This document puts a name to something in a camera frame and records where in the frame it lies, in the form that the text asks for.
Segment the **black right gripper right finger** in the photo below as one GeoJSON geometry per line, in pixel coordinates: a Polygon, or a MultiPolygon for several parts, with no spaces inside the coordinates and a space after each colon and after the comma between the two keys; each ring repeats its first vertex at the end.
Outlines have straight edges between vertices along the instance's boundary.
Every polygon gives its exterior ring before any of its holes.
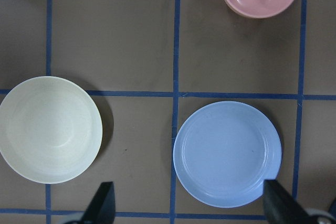
{"type": "Polygon", "coordinates": [[[307,212],[277,180],[264,180],[263,209],[268,223],[305,223],[307,212]]]}

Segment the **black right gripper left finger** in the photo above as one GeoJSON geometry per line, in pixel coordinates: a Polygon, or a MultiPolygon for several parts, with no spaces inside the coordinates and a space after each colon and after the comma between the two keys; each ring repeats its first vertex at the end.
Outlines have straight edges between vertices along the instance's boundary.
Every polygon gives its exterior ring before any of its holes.
{"type": "Polygon", "coordinates": [[[115,216],[114,184],[103,182],[81,217],[81,223],[113,223],[115,216]]]}

